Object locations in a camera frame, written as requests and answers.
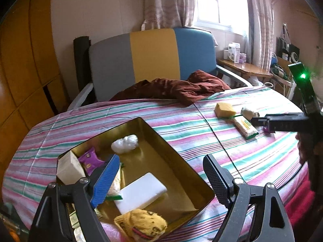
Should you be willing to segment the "green cracker packet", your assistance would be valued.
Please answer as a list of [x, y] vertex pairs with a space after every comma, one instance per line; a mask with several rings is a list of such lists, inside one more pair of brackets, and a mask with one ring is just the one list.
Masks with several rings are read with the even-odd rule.
[[229, 118], [229, 121], [233, 122], [235, 127], [239, 130], [239, 132], [246, 138], [251, 139], [258, 135], [258, 130], [251, 125], [250, 121], [247, 120], [242, 115], [236, 115]]

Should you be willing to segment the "white foam block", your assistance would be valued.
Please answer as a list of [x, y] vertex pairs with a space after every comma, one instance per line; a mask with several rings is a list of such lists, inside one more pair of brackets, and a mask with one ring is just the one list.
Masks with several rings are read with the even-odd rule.
[[166, 186], [149, 172], [121, 189], [122, 199], [114, 203], [121, 214], [126, 214], [134, 209], [144, 209], [166, 192]]

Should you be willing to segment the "grey yellow blue chair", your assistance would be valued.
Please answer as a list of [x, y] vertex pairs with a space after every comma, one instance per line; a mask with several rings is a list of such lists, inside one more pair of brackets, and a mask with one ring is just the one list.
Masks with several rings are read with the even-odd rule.
[[251, 83], [217, 65], [211, 32], [196, 28], [164, 28], [126, 33], [104, 39], [89, 48], [92, 82], [77, 95], [69, 110], [85, 103], [109, 101], [116, 93], [141, 80], [186, 80], [201, 69], [221, 73], [250, 87]]

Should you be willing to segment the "yellow knitted item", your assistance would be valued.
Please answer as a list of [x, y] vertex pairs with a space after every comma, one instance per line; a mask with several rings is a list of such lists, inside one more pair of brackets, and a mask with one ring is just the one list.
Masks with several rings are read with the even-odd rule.
[[134, 209], [114, 219], [127, 241], [156, 241], [166, 231], [168, 223], [155, 212]]

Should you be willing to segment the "yellow sponge on bed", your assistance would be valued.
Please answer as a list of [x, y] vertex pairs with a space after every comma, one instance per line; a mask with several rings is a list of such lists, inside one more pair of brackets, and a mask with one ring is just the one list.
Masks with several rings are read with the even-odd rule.
[[214, 111], [219, 118], [228, 118], [236, 115], [236, 111], [233, 109], [232, 105], [225, 102], [218, 102]]

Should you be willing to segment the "white product box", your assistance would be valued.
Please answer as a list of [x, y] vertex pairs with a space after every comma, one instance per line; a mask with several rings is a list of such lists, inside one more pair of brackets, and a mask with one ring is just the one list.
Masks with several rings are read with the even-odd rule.
[[239, 63], [240, 59], [240, 44], [236, 42], [228, 45], [228, 59], [234, 63]]

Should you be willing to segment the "wooden wardrobe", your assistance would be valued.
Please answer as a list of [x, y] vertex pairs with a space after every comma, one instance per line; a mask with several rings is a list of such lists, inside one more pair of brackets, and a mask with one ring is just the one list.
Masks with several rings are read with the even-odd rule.
[[17, 0], [1, 22], [1, 174], [29, 130], [67, 109], [51, 0]]

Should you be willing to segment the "pink curtain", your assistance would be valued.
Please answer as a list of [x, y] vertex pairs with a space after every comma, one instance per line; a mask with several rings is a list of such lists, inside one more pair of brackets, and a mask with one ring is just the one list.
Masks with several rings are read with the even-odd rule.
[[270, 0], [145, 0], [142, 30], [173, 27], [206, 27], [242, 35], [247, 39], [247, 61], [269, 70], [273, 51]]

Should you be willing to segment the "maroon crumpled cloth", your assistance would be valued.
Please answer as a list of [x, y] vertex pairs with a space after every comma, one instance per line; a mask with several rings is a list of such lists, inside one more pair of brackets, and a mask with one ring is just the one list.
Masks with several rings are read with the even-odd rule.
[[142, 80], [118, 92], [111, 101], [128, 99], [175, 99], [184, 106], [212, 96], [214, 93], [229, 90], [230, 87], [220, 78], [197, 70], [187, 80], [156, 78]]

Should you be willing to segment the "cream rolled sock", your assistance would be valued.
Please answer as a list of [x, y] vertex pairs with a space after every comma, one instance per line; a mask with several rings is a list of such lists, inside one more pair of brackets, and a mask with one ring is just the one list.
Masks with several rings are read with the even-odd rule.
[[254, 117], [260, 117], [259, 112], [250, 110], [249, 108], [241, 108], [241, 115], [245, 117], [247, 120], [251, 121]]

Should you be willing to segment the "gold metal tray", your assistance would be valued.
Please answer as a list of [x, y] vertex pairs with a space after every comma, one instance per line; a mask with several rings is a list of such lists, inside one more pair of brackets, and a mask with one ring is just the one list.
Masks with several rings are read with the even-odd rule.
[[80, 156], [94, 147], [100, 159], [113, 155], [111, 144], [130, 134], [138, 136], [138, 147], [120, 154], [122, 187], [147, 173], [152, 173], [167, 191], [146, 208], [160, 214], [168, 222], [162, 241], [193, 241], [201, 230], [193, 222], [210, 204], [215, 195], [200, 175], [142, 118], [108, 121], [98, 132], [83, 130], [81, 140], [68, 141], [69, 147], [60, 157], [73, 151]]

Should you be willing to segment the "purple snack packet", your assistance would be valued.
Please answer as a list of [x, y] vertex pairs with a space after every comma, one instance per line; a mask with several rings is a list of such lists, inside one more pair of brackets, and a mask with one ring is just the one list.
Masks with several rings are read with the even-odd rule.
[[265, 125], [263, 126], [263, 130], [266, 132], [266, 133], [275, 133], [275, 128], [271, 125]]

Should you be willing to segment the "white cardboard box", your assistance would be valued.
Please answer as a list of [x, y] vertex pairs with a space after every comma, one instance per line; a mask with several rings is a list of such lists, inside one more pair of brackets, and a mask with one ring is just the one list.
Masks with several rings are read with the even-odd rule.
[[56, 176], [64, 185], [75, 184], [85, 177], [85, 172], [78, 157], [69, 151], [58, 160]]

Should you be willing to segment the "black rolled mat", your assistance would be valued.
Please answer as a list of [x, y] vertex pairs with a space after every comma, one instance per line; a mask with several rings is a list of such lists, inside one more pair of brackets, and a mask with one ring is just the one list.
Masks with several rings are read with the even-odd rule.
[[73, 40], [73, 54], [79, 92], [81, 92], [88, 83], [92, 82], [89, 61], [90, 46], [91, 40], [89, 36], [80, 36]]

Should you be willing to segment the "striped bed sheet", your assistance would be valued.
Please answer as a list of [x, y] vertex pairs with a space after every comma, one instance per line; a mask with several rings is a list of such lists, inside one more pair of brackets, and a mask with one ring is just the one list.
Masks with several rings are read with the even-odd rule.
[[202, 158], [218, 163], [251, 185], [273, 183], [284, 203], [295, 194], [308, 168], [299, 163], [294, 133], [267, 134], [263, 129], [246, 139], [230, 122], [218, 119], [214, 107], [230, 103], [239, 112], [253, 108], [261, 115], [296, 113], [287, 98], [265, 87], [216, 93], [188, 107], [174, 100], [101, 102], [65, 112], [29, 131], [4, 175], [2, 197], [31, 226], [48, 183], [56, 178], [58, 156], [76, 145], [136, 117], [143, 118], [186, 162], [204, 176]]

